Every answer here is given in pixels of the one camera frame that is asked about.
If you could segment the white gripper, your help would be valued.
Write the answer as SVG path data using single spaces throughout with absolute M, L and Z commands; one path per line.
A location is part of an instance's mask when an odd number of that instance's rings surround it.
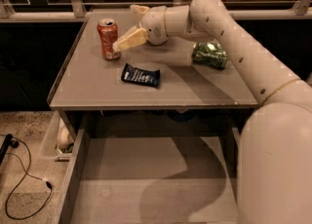
M 127 49 L 144 44 L 146 41 L 153 45 L 162 45 L 169 37 L 165 27 L 166 6 L 153 7 L 133 4 L 131 12 L 140 20 L 140 26 L 131 27 L 124 35 L 113 43 L 115 52 L 123 52 Z

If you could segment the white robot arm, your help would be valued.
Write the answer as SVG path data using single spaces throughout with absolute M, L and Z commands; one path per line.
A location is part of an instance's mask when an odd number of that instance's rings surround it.
M 114 50 L 170 37 L 217 40 L 257 101 L 238 144 L 238 224 L 312 224 L 312 87 L 242 28 L 221 0 L 131 10 L 140 23 Z

